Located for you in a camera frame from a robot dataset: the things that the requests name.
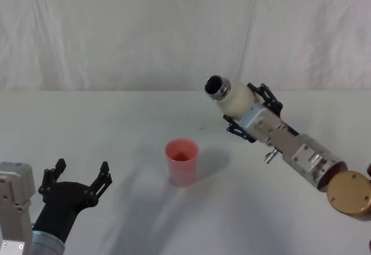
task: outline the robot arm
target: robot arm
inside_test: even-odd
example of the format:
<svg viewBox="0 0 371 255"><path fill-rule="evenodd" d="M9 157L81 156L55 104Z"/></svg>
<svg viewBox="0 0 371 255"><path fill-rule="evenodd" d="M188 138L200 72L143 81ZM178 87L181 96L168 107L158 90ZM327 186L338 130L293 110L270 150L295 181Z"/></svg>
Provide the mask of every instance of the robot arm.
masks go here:
<svg viewBox="0 0 371 255"><path fill-rule="evenodd" d="M340 158L280 118L283 105L266 85L257 88L251 83L231 84L225 78L213 76L205 90L224 112L224 119L230 123L229 132L251 143L257 140L274 148L265 156L265 162L270 163L281 153L283 160L317 189L346 170Z"/></svg>
<svg viewBox="0 0 371 255"><path fill-rule="evenodd" d="M39 193L45 206L34 227L28 208L35 192L32 168L22 163L0 163L0 226L3 235L0 255L62 255L64 243L77 215L98 204L112 183L107 162L103 162L97 179L90 185L60 182L66 168L59 159L54 169L44 171Z"/></svg>

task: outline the black bracket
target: black bracket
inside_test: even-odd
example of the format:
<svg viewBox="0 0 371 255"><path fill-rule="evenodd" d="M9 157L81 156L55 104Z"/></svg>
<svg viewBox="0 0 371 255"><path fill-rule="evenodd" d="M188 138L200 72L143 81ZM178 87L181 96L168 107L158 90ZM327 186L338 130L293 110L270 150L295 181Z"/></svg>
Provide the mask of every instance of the black bracket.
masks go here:
<svg viewBox="0 0 371 255"><path fill-rule="evenodd" d="M251 83L249 83L247 86L251 91L253 91L254 94L258 94L263 98L263 106L267 107L270 111L280 117L283 105L277 100L268 86L261 84L260 87L257 88ZM254 143L256 141L256 139L247 133L243 128L241 128L240 125L233 120L233 118L227 115L223 115L223 118L230 124L230 126L227 128L228 132L248 140L250 143Z"/></svg>
<svg viewBox="0 0 371 255"><path fill-rule="evenodd" d="M57 179L66 168L63 158L55 168L45 169L39 193L45 203L33 230L52 234L65 242L77 215L88 207L95 207L99 198L112 184L107 161L100 167L98 177L90 185L62 181Z"/></svg>
<svg viewBox="0 0 371 255"><path fill-rule="evenodd" d="M268 86L266 86L265 84L261 84L260 87L257 88L251 83L249 83L248 87L255 94L258 94L263 98L264 100L263 106L267 107L270 111L272 111L274 114L280 117L283 105L276 99L276 97L274 96L272 91L270 91Z"/></svg>
<svg viewBox="0 0 371 255"><path fill-rule="evenodd" d="M249 140L250 143L254 143L256 141L255 138L253 138L249 133L247 133L243 128L239 126L239 124L236 123L235 120L233 120L232 117L223 115L223 118L230 123L230 126L227 128L227 131L237 135L245 140Z"/></svg>

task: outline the white table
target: white table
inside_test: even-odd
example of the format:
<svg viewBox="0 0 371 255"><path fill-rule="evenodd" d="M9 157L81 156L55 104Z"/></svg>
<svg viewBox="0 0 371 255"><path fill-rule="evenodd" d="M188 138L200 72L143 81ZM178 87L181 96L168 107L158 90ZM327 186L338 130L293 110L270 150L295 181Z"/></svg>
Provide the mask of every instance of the white table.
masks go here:
<svg viewBox="0 0 371 255"><path fill-rule="evenodd" d="M282 118L366 173L371 92L284 91ZM77 218L66 255L370 254L371 223L336 212L270 149L225 131L202 92L2 92L0 159L44 168L65 158L61 180L90 184L108 160L113 184ZM168 184L163 148L200 146L204 178ZM43 203L32 198L35 220Z"/></svg>

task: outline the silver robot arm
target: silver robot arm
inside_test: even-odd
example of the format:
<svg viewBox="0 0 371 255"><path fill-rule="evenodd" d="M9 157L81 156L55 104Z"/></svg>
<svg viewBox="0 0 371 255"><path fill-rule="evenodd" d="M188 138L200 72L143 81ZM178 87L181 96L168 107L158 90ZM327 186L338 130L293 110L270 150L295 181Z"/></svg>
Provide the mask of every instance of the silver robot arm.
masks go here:
<svg viewBox="0 0 371 255"><path fill-rule="evenodd" d="M315 188L321 189L337 173L347 170L344 161L306 134L299 134L281 117L282 104L262 84L231 83L220 76L208 79L205 91L224 113L228 131L251 143L260 141L273 150L265 156L270 163L278 154Z"/></svg>
<svg viewBox="0 0 371 255"><path fill-rule="evenodd" d="M23 163L0 163L0 255L28 255L32 226L28 208L35 194L32 168Z"/></svg>

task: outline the bottle mouth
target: bottle mouth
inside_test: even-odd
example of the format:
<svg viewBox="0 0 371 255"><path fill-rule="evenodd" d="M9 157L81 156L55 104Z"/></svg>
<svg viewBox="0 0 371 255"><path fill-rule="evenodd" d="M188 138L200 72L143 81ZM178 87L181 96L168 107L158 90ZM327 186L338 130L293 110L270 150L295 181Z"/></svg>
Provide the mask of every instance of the bottle mouth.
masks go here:
<svg viewBox="0 0 371 255"><path fill-rule="evenodd" d="M223 100L231 90L231 84L227 78L213 75L205 84L205 92L214 100Z"/></svg>

